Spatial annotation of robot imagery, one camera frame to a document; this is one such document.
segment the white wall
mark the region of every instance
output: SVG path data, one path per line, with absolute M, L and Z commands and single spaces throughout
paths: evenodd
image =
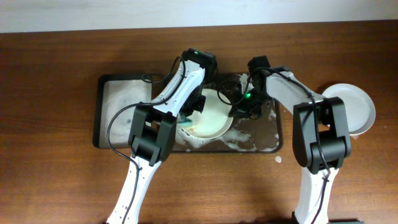
M 398 19 L 398 0 L 0 0 L 0 32 Z

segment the wooden table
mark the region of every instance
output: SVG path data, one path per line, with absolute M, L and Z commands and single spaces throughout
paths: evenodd
M 287 65 L 313 90 L 351 83 L 376 105 L 333 184 L 331 219 L 398 220 L 398 21 L 96 30 L 0 35 L 0 223 L 102 223 L 128 162 L 91 143 L 104 73 L 166 73 L 189 47 L 213 52 L 220 72 L 257 55 Z M 301 172 L 292 115 L 273 155 L 175 154 L 148 189 L 144 223 L 251 223 L 289 218 Z M 280 164 L 275 156 L 281 156 Z

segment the white plate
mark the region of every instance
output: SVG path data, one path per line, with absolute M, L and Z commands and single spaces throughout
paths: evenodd
M 373 125 L 376 109 L 372 99 L 362 89 L 350 84 L 336 84 L 322 95 L 328 98 L 338 96 L 344 101 L 349 135 L 362 134 Z
M 188 117 L 192 123 L 189 126 L 183 126 L 183 129 L 199 139 L 217 138 L 224 134 L 232 124 L 233 118 L 228 117 L 231 106 L 221 102 L 216 90 L 203 89 L 202 95 L 206 97 L 202 113 L 194 111 Z M 229 103 L 223 94 L 220 93 L 220 97 Z

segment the wood grain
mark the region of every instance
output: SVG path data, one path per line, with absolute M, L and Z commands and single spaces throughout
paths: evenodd
M 97 30 L 0 35 L 0 222 L 102 223 L 128 163 L 92 146 L 96 82 L 104 73 L 166 73 L 189 47 L 213 52 L 220 72 L 257 55 L 287 65 L 322 92 L 351 83 L 376 122 L 345 160 L 331 219 L 398 220 L 398 21 Z M 144 223 L 239 223 L 288 218 L 299 200 L 292 116 L 276 155 L 174 154 L 152 179 Z

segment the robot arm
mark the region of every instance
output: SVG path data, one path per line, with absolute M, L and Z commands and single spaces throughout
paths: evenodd
M 211 79 L 216 70 L 216 58 L 195 49 L 184 51 L 182 58 L 184 62 L 180 63 L 173 79 L 151 101 L 151 105 L 137 106 L 134 111 L 129 145 L 131 159 L 137 163 L 140 171 L 136 172 L 136 166 L 130 162 L 119 200 L 107 219 L 109 224 L 138 223 L 139 210 L 150 180 L 174 146 L 178 114 L 189 116 L 193 110 L 203 110 L 205 97 L 201 91 L 203 84 Z M 152 122 L 160 124 L 159 130 L 148 125 Z M 137 174 L 136 194 L 132 201 Z
M 271 68 L 266 56 L 254 57 L 248 63 L 248 67 L 254 87 L 251 95 L 255 97 L 245 99 L 233 106 L 229 114 L 232 116 L 245 114 L 250 117 L 251 112 L 254 111 L 252 105 L 256 105 L 256 102 L 264 102 L 267 98 L 274 98 L 281 102 L 293 114 L 293 150 L 297 162 L 302 166 L 300 201 L 293 213 L 293 221 L 299 224 L 310 224 L 318 213 L 314 223 L 328 223 L 327 207 L 331 186 L 338 169 L 343 165 L 343 159 L 351 152 L 343 101 L 339 98 L 325 98 L 314 93 L 302 85 L 287 67 Z M 330 126 L 329 130 L 319 132 L 323 155 L 331 171 L 325 189 L 323 189 L 324 178 L 328 172 L 320 159 L 321 155 L 317 147 L 312 101 L 294 82 L 299 83 L 312 94 L 318 122 Z

